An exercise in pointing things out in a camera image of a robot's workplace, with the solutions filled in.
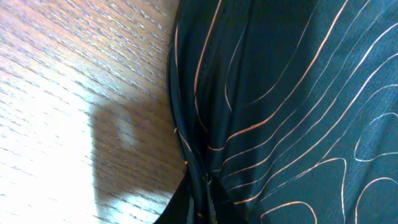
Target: patterned fabric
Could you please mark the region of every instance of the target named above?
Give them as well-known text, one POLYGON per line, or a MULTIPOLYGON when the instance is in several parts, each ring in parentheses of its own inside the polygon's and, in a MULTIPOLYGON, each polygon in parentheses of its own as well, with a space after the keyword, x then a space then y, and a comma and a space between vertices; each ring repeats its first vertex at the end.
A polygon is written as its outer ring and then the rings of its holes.
POLYGON ((181 0, 158 223, 398 223, 397 40, 397 0, 181 0))

